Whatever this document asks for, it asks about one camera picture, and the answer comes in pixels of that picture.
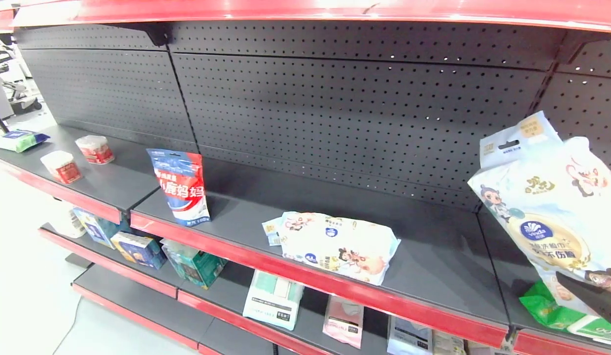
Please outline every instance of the red shelf top frame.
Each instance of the red shelf top frame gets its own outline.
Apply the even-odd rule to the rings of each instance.
[[[115,224],[121,223],[121,212],[114,206],[105,204],[89,196],[82,195],[72,189],[60,185],[59,182],[53,182],[43,177],[30,173],[24,169],[20,169],[12,164],[0,159],[0,169],[21,180],[29,186],[39,189],[48,195],[65,200],[74,204],[81,209],[85,209],[96,216],[100,216]]]
[[[39,228],[38,232],[43,238],[55,244],[58,244],[61,247],[71,252],[74,252],[75,254],[79,256],[82,256],[83,258],[91,261],[92,263],[96,263],[102,267],[109,269],[112,272],[116,272],[117,274],[122,275],[123,277],[131,279],[132,281],[140,283],[141,285],[144,285],[146,287],[152,288],[153,290],[156,290],[158,292],[161,292],[162,294],[168,295],[172,298],[176,298],[176,287],[172,285],[168,285],[167,283],[164,283],[163,281],[154,279],[137,270],[134,270],[130,267],[126,267],[125,265],[121,265],[120,263],[116,261],[110,260],[109,258],[105,256],[102,256],[94,251],[91,251],[85,247],[82,247],[81,245],[73,243],[70,240],[67,240],[66,238],[63,238],[52,232],[47,231],[46,229]]]
[[[585,346],[576,341],[554,337],[535,330],[523,329],[518,332],[513,352],[521,355],[611,355],[611,350]]]
[[[235,263],[285,277],[321,292],[335,294],[361,305],[481,344],[499,348],[508,332],[506,325],[481,321],[460,312],[446,310],[416,299],[409,299],[379,287],[310,268],[280,256],[229,243],[195,229],[160,220],[137,211],[131,211],[130,222],[131,227],[141,231],[168,238]]]
[[[41,0],[13,26],[190,20],[398,20],[611,32],[611,0]]]
[[[295,337],[269,328],[268,326],[254,321],[253,319],[242,317],[241,315],[226,310],[225,308],[214,305],[211,302],[204,301],[204,299],[196,297],[183,290],[179,290],[178,300],[184,305],[196,308],[200,312],[207,313],[208,315],[216,317],[222,321],[226,321],[233,326],[237,326],[240,329],[246,330],[249,333],[266,339],[267,341],[283,346],[284,348],[295,353],[307,355],[330,355],[330,353],[324,351],[323,349],[299,341]]]
[[[165,328],[165,326],[156,324],[155,322],[151,321],[150,319],[146,319],[134,312],[130,312],[129,310],[126,310],[126,308],[116,305],[115,303],[109,301],[108,299],[105,299],[104,297],[98,294],[95,294],[82,286],[79,286],[77,284],[72,284],[71,287],[73,287],[73,290],[75,290],[76,292],[84,296],[85,298],[91,301],[94,301],[95,303],[99,303],[99,305],[102,305],[108,308],[109,310],[112,310],[115,313],[121,314],[124,317],[127,317],[128,319],[132,321],[136,321],[137,323],[145,326],[146,328],[152,329],[157,333],[161,333],[167,337],[170,337],[171,339],[178,341],[182,344],[185,344],[186,346],[189,346],[190,348],[194,350],[198,349],[198,342],[196,341],[193,341],[187,337],[184,337],[179,333],[173,332],[172,330]]]
[[[14,32],[12,21],[14,10],[9,3],[0,2],[0,34],[11,34]]]

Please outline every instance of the product box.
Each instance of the product box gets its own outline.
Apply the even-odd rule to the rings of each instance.
[[[166,262],[166,256],[161,251],[159,243],[152,238],[117,232],[110,241],[124,259],[133,263],[159,269]]]
[[[585,316],[567,329],[569,333],[589,337],[594,341],[611,344],[611,324],[605,319],[595,316]]]
[[[255,270],[242,316],[294,330],[304,286]]]
[[[69,238],[80,238],[86,232],[84,226],[73,213],[73,205],[65,201],[50,201],[48,209],[49,224],[56,232]]]
[[[515,337],[504,339],[500,349],[468,341],[468,355],[515,355],[513,352],[514,341]]]
[[[432,332],[433,355],[466,355],[465,341],[448,333]]]
[[[202,252],[198,249],[182,245],[171,240],[161,240],[163,251],[184,280],[191,281],[204,289],[216,280],[227,260],[218,256]]]
[[[270,247],[281,245],[279,241],[279,232],[277,232],[279,225],[281,225],[280,216],[262,223],[262,228],[264,228],[264,233],[268,237],[268,245],[270,245]]]
[[[400,245],[391,228],[321,213],[285,212],[276,226],[284,258],[382,285]]]
[[[128,223],[122,222],[121,224],[114,224],[109,220],[105,220],[104,218],[100,218],[94,215],[91,212],[87,212],[79,207],[73,208],[73,213],[78,217],[80,223],[84,226],[84,229],[87,230],[91,239],[102,244],[106,245],[111,249],[115,249],[115,246],[110,241],[110,238],[114,236],[119,231],[128,231],[130,227]]]
[[[432,355],[432,351],[432,329],[406,319],[389,317],[387,353],[391,355]]]
[[[560,306],[597,315],[555,272],[611,292],[611,171],[588,139],[563,142],[538,112],[480,142],[468,184]]]
[[[330,295],[325,310],[323,333],[360,349],[365,306]]]

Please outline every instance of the black pegboard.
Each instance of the black pegboard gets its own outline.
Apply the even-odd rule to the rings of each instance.
[[[166,52],[26,49],[22,54],[58,123],[120,139],[141,133],[134,135],[142,138],[135,140],[139,143],[194,146]]]
[[[173,52],[546,70],[565,30],[473,23],[211,21],[173,27]]]
[[[611,40],[588,43],[569,65],[559,65],[560,72],[611,78]]]
[[[15,37],[19,49],[166,49],[153,45],[145,32],[105,25],[17,30]]]
[[[287,172],[326,180],[353,173],[402,182],[407,188],[387,191],[397,195],[410,196],[410,184],[429,186],[450,191],[456,198],[443,203],[459,207],[468,207],[466,181],[478,169],[479,139],[522,119],[544,78],[539,71],[452,65],[172,58],[202,152],[211,146],[293,162]],[[234,154],[233,161],[247,164],[238,159]],[[299,169],[305,164],[330,173]]]
[[[588,137],[592,152],[611,169],[611,78],[558,72],[539,109],[562,139]]]

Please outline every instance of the teal product box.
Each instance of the teal product box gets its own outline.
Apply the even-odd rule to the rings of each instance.
[[[117,232],[110,241],[124,259],[133,263],[159,270],[166,262],[166,255],[163,254],[159,243],[152,238]]]
[[[115,246],[110,241],[110,238],[119,231],[129,231],[130,227],[125,221],[121,224],[114,224],[109,220],[100,218],[91,212],[87,212],[79,207],[73,208],[73,213],[78,217],[84,229],[87,230],[91,239],[106,245],[110,249],[115,249]]]
[[[204,289],[211,286],[227,263],[226,259],[175,241],[164,239],[161,244],[177,274]]]

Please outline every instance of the shelf bracket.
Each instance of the shelf bracket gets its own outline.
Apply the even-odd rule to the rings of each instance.
[[[603,32],[569,31],[564,36],[560,50],[557,52],[557,61],[560,64],[570,64],[580,54],[583,47],[590,42],[611,40],[611,34]]]
[[[152,44],[157,47],[170,43],[172,39],[172,26],[167,22],[103,23],[103,25],[145,32],[148,38],[150,38],[150,41],[152,41]]]

